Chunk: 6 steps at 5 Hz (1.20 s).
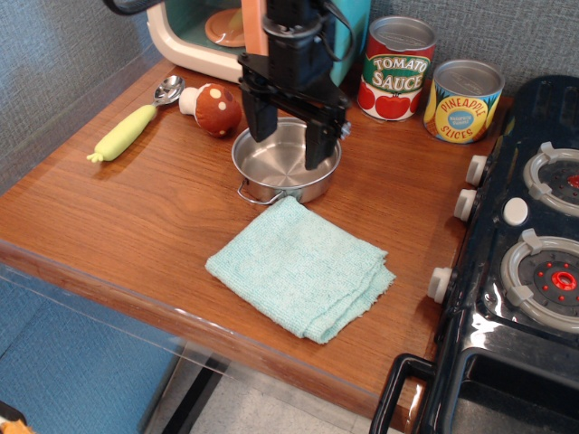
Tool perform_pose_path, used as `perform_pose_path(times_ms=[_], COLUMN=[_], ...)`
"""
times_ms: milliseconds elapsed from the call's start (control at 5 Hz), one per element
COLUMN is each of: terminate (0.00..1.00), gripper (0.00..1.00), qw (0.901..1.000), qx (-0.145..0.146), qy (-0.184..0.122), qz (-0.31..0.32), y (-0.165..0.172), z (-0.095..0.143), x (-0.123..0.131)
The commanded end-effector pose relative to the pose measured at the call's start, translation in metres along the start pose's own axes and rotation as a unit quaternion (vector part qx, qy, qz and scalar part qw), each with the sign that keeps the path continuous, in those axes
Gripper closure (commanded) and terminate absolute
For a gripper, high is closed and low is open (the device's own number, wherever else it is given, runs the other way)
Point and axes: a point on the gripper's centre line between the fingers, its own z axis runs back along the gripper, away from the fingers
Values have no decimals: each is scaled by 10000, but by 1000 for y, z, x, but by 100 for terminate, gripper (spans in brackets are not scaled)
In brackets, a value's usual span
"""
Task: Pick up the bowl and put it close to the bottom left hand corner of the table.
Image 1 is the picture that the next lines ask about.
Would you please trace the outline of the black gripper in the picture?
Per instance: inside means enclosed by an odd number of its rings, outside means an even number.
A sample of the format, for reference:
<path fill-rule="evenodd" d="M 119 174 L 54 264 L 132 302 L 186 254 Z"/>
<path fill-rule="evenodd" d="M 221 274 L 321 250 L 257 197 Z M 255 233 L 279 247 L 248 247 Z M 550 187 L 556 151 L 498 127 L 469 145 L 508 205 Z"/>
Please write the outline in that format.
<path fill-rule="evenodd" d="M 265 15 L 261 24 L 269 53 L 238 57 L 252 138 L 261 142 L 276 131 L 280 109 L 305 121 L 308 171 L 333 154 L 342 131 L 350 128 L 350 99 L 332 81 L 331 70 L 351 58 L 351 41 L 336 54 L 336 23 L 351 28 L 343 15 Z"/>

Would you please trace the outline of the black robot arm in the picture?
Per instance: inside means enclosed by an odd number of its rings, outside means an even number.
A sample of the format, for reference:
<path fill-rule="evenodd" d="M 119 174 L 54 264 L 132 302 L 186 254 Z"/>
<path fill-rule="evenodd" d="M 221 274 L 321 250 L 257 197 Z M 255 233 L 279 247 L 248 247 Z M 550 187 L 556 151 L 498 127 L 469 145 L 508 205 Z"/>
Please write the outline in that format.
<path fill-rule="evenodd" d="M 336 22 L 349 32 L 349 46 L 335 52 Z M 333 154 L 349 129 L 350 99 L 330 77 L 336 62 L 353 55 L 356 36 L 331 1 L 268 1 L 262 18 L 266 55 L 243 53 L 240 88 L 250 133 L 261 142 L 278 127 L 281 109 L 306 123 L 305 168 L 316 169 Z"/>

